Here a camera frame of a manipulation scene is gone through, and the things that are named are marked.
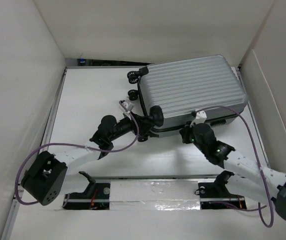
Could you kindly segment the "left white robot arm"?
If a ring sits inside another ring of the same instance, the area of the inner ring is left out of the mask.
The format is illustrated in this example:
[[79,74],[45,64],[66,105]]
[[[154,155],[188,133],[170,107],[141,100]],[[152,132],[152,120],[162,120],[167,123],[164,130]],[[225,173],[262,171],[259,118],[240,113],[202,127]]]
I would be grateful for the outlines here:
[[114,149],[113,141],[132,132],[134,142],[145,137],[153,127],[162,125],[163,119],[153,115],[139,116],[126,112],[124,118],[117,121],[112,115],[106,115],[92,138],[85,144],[66,143],[70,150],[50,153],[46,145],[33,150],[23,161],[14,182],[14,192],[19,194],[22,187],[34,197],[36,204],[47,206],[67,188],[64,183],[69,170],[78,168],[88,162],[104,158],[109,153],[122,152],[133,144]]

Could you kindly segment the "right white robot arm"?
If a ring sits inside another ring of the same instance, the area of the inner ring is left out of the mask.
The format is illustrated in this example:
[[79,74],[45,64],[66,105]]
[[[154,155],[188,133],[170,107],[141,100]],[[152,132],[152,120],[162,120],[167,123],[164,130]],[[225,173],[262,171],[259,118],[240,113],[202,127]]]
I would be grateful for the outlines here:
[[186,125],[179,133],[184,144],[194,144],[211,164],[223,169],[214,184],[218,196],[230,193],[250,198],[271,207],[286,221],[286,173],[258,165],[217,140],[206,123]]

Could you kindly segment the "grey hard-shell suitcase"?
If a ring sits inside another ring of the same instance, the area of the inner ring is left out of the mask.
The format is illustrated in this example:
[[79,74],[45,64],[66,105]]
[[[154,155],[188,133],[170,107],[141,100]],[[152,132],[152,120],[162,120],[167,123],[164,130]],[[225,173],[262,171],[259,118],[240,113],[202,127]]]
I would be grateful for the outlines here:
[[156,106],[163,115],[162,126],[140,134],[138,141],[178,134],[193,120],[192,113],[204,109],[211,126],[231,123],[248,104],[248,96],[226,58],[222,55],[196,57],[149,64],[127,73],[131,101],[139,100],[144,116]]

